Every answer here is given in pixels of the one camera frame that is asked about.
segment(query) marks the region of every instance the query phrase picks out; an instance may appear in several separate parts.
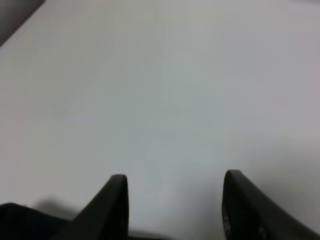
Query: white surface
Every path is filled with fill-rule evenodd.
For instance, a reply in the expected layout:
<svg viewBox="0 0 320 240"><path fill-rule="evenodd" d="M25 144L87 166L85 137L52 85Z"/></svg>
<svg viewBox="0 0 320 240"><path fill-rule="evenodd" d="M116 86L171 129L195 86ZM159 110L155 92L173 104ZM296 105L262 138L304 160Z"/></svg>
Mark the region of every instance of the white surface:
<svg viewBox="0 0 320 240"><path fill-rule="evenodd" d="M319 23L307 0L49 0L0 48L0 201L80 209L124 173L132 229L222 239L241 169L320 232Z"/></svg>

